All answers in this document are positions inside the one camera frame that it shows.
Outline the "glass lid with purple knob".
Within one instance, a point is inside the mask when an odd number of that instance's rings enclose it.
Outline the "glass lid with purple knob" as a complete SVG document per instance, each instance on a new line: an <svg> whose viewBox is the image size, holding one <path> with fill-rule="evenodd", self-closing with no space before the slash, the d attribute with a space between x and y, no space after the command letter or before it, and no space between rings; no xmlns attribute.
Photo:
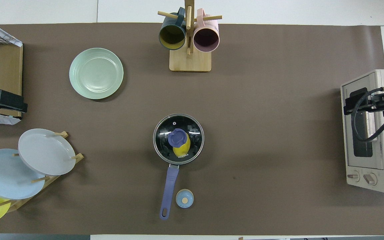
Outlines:
<svg viewBox="0 0 384 240"><path fill-rule="evenodd" d="M179 147L180 141L188 134L190 150L184 158L178 158L173 147ZM187 114L171 114L163 118L153 132L153 146L157 155L172 165L185 165L195 160L204 147L204 129L192 116Z"/></svg>

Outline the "yellow lemon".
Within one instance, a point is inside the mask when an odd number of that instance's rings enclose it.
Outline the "yellow lemon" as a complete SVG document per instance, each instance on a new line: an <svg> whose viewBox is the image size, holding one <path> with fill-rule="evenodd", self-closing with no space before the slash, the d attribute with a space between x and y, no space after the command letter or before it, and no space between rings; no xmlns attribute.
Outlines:
<svg viewBox="0 0 384 240"><path fill-rule="evenodd" d="M190 150L190 138L189 135L186 134L183 140L180 141L179 147L173 147L173 152L178 158L184 158L188 155Z"/></svg>

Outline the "light blue plate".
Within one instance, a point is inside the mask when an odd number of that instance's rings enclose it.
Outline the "light blue plate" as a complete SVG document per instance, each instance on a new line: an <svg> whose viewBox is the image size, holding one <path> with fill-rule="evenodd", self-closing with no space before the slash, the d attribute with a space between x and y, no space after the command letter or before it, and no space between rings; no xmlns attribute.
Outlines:
<svg viewBox="0 0 384 240"><path fill-rule="evenodd" d="M30 169L20 156L15 156L16 149L0 149L0 197L21 200L35 196L43 188L45 181L35 179L44 175Z"/></svg>

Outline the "pale green plate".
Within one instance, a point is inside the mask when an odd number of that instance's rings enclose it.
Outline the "pale green plate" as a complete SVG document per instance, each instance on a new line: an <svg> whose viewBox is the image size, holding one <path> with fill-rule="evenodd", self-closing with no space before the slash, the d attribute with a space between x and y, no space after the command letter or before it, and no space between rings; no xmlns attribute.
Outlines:
<svg viewBox="0 0 384 240"><path fill-rule="evenodd" d="M124 67L119 57L105 48L90 48L73 59L69 80L81 96L100 100L114 94L122 85Z"/></svg>

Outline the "brown table mat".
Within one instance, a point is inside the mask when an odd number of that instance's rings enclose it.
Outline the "brown table mat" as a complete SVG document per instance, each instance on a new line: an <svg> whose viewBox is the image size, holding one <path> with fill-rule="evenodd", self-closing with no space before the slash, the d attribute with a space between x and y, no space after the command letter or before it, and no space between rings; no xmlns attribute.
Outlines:
<svg viewBox="0 0 384 240"><path fill-rule="evenodd" d="M0 125L0 149L21 134L67 131L84 159L0 219L0 233L384 235L384 193L347 184L340 85L384 68L378 26L221 24L208 73L169 70L159 23L1 25L23 42L23 120ZM71 86L90 48L124 67L111 96ZM175 190L192 207L158 216L168 163L152 135L165 116L203 126L205 143Z"/></svg>

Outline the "pink mug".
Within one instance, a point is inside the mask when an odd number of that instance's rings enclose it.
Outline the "pink mug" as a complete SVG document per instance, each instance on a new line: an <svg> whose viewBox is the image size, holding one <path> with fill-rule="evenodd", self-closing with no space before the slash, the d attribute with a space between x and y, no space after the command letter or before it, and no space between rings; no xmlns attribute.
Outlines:
<svg viewBox="0 0 384 240"><path fill-rule="evenodd" d="M210 53L217 49L220 43L218 20L204 20L210 17L204 9L197 10L197 21L192 37L194 47L204 53Z"/></svg>

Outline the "wooden mug tree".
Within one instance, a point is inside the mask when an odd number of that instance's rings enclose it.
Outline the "wooden mug tree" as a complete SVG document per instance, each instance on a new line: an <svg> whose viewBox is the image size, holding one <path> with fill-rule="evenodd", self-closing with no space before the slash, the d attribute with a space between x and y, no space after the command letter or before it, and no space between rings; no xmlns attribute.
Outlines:
<svg viewBox="0 0 384 240"><path fill-rule="evenodd" d="M192 41L194 26L197 21L197 10L195 0L184 0L186 21L186 41L183 47L178 50L169 50L169 70L173 72L209 72L212 68L212 52L204 53L197 50ZM172 13L158 12L158 15L170 18L176 16ZM204 20L221 20L222 16L212 16Z"/></svg>

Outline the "dark teal mug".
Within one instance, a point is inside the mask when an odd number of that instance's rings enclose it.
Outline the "dark teal mug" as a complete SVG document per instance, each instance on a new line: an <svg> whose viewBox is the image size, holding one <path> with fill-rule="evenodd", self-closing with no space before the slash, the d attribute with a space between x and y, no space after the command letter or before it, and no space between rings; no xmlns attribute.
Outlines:
<svg viewBox="0 0 384 240"><path fill-rule="evenodd" d="M180 7L175 18L165 17L159 31L159 41L168 50L178 50L186 41L185 9Z"/></svg>

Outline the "small blue kitchen timer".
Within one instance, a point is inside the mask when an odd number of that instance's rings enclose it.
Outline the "small blue kitchen timer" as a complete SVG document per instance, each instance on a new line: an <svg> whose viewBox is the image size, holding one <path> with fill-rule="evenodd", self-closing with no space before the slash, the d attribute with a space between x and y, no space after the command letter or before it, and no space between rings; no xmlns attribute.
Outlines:
<svg viewBox="0 0 384 240"><path fill-rule="evenodd" d="M190 208L194 203L194 195L189 189L181 189L176 194L175 200L180 208Z"/></svg>

